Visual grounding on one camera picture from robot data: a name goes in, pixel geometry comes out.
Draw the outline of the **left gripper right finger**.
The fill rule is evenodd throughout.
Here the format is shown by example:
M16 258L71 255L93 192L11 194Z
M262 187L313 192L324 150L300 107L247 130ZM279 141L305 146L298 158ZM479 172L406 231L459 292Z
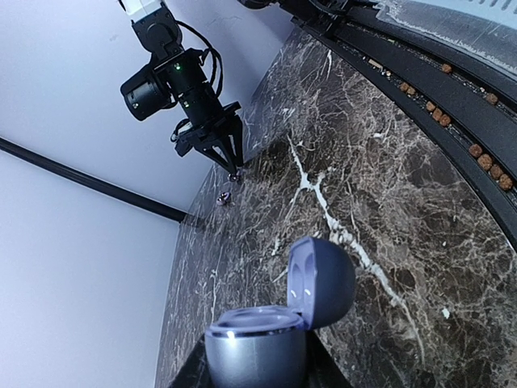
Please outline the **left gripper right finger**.
M316 333L306 333L304 388L352 388Z

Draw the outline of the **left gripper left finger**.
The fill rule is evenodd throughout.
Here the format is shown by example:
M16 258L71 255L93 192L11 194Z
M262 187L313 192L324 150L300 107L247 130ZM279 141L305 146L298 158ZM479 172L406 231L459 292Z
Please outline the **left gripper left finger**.
M189 356L180 368L169 388L213 388L208 368L205 350L205 340L202 335L191 350Z

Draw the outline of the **purple round charging case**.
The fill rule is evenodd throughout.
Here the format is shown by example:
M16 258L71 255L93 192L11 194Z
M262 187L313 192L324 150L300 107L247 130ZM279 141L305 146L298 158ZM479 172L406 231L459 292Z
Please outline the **purple round charging case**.
M310 331L342 319L355 299L350 256L328 240L304 237L289 252L287 303L223 313L204 333L217 387L300 387Z

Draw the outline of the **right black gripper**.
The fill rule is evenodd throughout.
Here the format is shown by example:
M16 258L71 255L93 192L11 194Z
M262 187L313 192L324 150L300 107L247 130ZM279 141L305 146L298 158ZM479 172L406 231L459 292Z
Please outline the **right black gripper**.
M193 149L214 161L227 172L243 166L243 124L237 114L239 102L223 106L218 99L195 101L182 96L179 104L187 118L180 121L170 140L180 157Z

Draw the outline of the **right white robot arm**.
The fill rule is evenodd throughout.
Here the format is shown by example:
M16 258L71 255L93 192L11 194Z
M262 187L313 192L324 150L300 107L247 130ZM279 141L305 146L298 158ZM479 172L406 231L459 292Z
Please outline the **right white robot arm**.
M243 167L243 123L237 102L222 105L221 55L193 27L178 21L163 1L122 1L132 29L151 55L120 88L131 114L143 121L180 107L186 117L171 134L177 154L191 150L224 168L231 180Z

